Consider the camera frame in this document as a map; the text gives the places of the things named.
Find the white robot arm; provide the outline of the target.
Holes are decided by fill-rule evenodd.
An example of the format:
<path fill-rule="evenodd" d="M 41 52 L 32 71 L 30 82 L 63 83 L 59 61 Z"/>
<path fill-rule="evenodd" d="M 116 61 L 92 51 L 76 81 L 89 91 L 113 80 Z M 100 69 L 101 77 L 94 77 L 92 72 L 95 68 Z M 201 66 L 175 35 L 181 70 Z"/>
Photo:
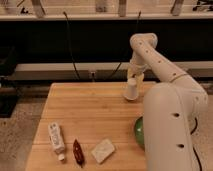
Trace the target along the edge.
<path fill-rule="evenodd" d="M 150 68 L 159 82 L 143 97 L 143 132 L 148 171 L 200 171 L 188 118 L 205 112 L 208 95 L 187 72 L 156 50 L 154 33 L 130 38 L 130 68 Z"/>

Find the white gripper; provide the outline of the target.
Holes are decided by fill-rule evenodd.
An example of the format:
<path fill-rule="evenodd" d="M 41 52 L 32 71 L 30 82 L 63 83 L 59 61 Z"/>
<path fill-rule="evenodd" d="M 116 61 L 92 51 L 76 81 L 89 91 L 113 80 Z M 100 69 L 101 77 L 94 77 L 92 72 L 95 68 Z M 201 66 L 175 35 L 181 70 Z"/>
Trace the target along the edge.
<path fill-rule="evenodd" d="M 144 69 L 129 67 L 127 70 L 127 78 L 134 78 L 136 80 L 137 87 L 140 87 L 144 80 Z"/>

